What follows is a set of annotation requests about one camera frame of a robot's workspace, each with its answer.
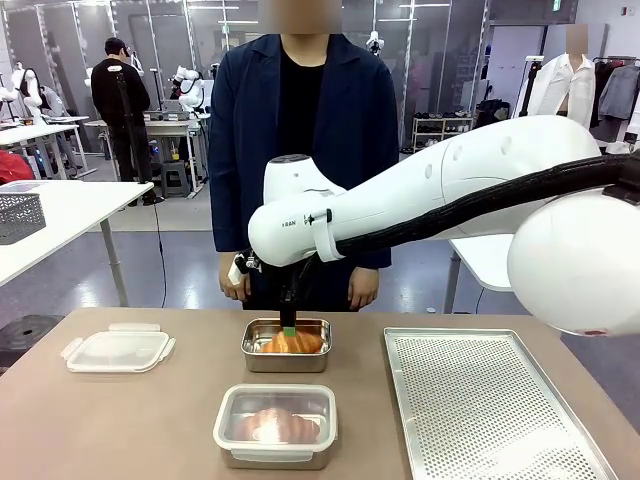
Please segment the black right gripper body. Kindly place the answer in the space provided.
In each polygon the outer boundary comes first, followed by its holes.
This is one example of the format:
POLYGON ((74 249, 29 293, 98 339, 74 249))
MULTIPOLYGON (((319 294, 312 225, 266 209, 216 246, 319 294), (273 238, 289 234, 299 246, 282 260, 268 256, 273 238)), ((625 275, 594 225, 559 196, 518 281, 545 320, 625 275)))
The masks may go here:
POLYGON ((263 261, 255 252, 249 254, 247 265, 251 293, 268 301, 302 301, 308 296, 313 274, 313 257, 284 267, 263 261))

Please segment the person's right hand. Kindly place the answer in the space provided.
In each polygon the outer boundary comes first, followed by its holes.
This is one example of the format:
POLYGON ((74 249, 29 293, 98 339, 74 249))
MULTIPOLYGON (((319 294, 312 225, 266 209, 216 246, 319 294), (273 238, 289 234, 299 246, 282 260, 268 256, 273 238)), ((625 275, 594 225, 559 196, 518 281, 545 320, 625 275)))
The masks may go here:
POLYGON ((242 274, 237 284, 234 284, 229 279, 229 271, 234 264, 236 253, 235 252, 220 252, 219 253, 219 285, 220 290, 226 297, 246 302, 251 295, 250 277, 248 274, 242 274))

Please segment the person's left hand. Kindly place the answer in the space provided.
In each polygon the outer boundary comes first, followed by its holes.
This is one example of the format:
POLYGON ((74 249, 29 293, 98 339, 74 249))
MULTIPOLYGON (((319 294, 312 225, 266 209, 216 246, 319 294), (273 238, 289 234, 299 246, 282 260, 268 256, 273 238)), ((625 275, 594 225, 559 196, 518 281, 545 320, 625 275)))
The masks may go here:
POLYGON ((370 305, 378 296, 380 274, 377 269, 356 267, 349 280, 348 301, 352 311, 370 305))

